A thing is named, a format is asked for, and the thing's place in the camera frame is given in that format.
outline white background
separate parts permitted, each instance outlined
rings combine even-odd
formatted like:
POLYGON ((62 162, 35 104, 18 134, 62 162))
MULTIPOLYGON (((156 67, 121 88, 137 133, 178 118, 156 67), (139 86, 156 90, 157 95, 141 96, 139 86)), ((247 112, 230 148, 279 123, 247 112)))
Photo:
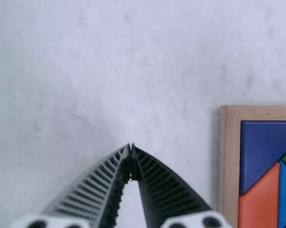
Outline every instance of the white background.
POLYGON ((0 228, 132 142, 216 209, 224 104, 286 104, 286 0, 0 0, 0 228))

